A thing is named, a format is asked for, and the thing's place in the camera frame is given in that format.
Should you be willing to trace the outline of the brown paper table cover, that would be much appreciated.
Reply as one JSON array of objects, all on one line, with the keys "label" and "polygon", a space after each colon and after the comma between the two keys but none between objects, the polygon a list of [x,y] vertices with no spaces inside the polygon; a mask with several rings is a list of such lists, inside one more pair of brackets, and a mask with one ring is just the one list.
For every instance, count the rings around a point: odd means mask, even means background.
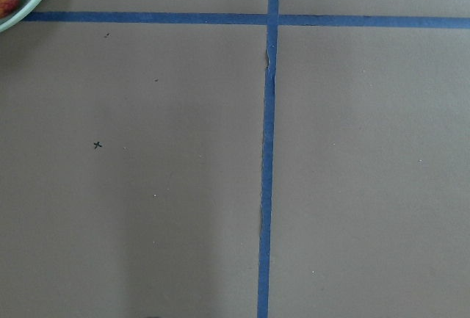
[{"label": "brown paper table cover", "polygon": [[467,317],[469,0],[42,0],[1,315]]}]

